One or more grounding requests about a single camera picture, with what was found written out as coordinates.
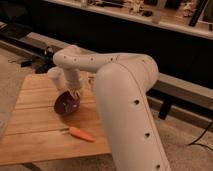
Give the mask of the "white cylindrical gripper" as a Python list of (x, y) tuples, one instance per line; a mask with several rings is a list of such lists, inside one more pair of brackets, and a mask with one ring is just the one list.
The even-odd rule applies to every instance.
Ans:
[(83, 80), (80, 78), (78, 69), (65, 69), (64, 75), (66, 79), (69, 93), (73, 99), (82, 98), (83, 96)]

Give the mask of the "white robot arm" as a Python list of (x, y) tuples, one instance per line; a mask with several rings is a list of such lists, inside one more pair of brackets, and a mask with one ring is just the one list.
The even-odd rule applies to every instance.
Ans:
[(117, 171), (171, 171), (146, 92), (158, 66), (146, 54), (77, 54), (68, 46), (53, 56), (68, 87), (77, 89), (77, 71), (95, 75), (93, 92)]

